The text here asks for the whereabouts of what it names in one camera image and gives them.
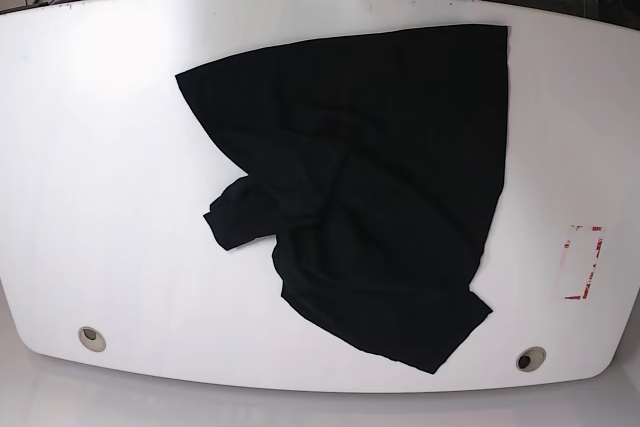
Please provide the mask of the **red tape rectangle marking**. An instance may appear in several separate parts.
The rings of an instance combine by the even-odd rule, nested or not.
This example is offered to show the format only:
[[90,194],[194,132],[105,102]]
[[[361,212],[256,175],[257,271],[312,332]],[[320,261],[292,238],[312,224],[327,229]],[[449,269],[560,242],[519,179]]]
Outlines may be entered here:
[[564,300],[584,300],[591,287],[604,238],[600,226],[572,225],[563,247],[559,292]]

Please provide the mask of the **black t-shirt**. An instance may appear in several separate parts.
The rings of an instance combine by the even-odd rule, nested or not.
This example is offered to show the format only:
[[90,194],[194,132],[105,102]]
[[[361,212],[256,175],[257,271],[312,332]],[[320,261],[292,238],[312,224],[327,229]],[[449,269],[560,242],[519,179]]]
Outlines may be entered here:
[[308,40],[176,81],[243,172],[205,215],[216,242],[274,237],[306,320],[432,374],[490,315],[470,285],[505,178],[506,27]]

